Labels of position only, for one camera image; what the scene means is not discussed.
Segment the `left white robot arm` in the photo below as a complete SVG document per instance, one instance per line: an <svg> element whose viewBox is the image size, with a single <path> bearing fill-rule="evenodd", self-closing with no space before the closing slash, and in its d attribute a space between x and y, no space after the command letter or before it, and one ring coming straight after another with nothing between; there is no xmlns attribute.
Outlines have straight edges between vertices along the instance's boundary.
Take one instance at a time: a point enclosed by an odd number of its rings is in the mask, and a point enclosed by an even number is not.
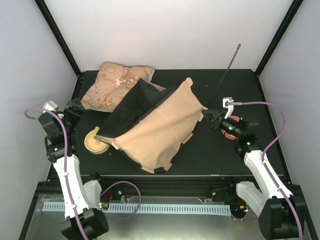
<svg viewBox="0 0 320 240"><path fill-rule="evenodd" d="M65 221L59 225L60 232L69 240L94 240L109 230L100 208L108 188L99 182L97 173L86 183L81 178L75 126L84 108L79 99L74 99L59 111L58 105L50 100L42 110L38 121L46 133L46 156L58 175L64 199Z"/></svg>

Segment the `black tent pole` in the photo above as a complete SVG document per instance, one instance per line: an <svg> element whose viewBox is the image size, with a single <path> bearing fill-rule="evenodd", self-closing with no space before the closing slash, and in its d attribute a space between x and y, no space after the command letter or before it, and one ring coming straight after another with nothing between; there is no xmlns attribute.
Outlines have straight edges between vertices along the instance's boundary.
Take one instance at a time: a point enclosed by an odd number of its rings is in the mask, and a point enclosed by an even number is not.
<svg viewBox="0 0 320 240"><path fill-rule="evenodd" d="M237 54L238 54L241 46L242 46L241 43L239 43L239 44L237 45L236 50L235 50L235 52L234 52L234 54L233 54L233 56L232 56L232 58L231 58L231 60L230 60L230 62L229 62L229 64L228 64L228 66L227 66L227 69L226 69L225 72L223 73L223 75L222 75L222 77L221 77L221 79L220 79L220 81L219 81L219 83L218 83L218 85L217 85L217 87L216 87L216 89L215 89L215 91L214 91L214 93L213 93L213 96L211 97L211 99L210 99L210 101L209 101L209 103L208 103L209 106L210 106L211 103L213 102L216 94L218 93L218 90L219 90L219 88L220 88L220 86L221 86L224 78L226 77L228 71L230 70L230 68L231 68L231 66L232 66L232 64L233 64L233 62L234 62L234 60L235 60L235 58L236 58L236 56L237 56Z"/></svg>

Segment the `beige fabric pet tent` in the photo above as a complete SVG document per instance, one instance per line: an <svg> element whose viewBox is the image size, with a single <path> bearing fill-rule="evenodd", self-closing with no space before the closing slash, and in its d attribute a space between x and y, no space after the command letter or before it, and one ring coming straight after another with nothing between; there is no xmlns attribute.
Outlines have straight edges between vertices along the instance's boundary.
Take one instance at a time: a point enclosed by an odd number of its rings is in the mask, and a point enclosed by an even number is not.
<svg viewBox="0 0 320 240"><path fill-rule="evenodd" d="M206 109L192 92L193 81L163 90L140 79L100 126L96 140L124 152L146 172L168 171L172 159Z"/></svg>

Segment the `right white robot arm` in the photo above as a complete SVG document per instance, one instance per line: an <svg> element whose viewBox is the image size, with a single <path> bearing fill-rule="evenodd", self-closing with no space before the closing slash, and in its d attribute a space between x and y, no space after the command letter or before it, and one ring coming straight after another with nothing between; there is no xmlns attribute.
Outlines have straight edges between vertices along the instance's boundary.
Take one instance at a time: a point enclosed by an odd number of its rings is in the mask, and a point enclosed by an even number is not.
<svg viewBox="0 0 320 240"><path fill-rule="evenodd" d="M203 114L213 130L235 138L235 152L256 181L242 181L228 187L228 198L247 203L258 217L259 229L266 240L302 239L306 203L283 184L263 153L258 140L259 115L246 113L235 120L221 110L204 110Z"/></svg>

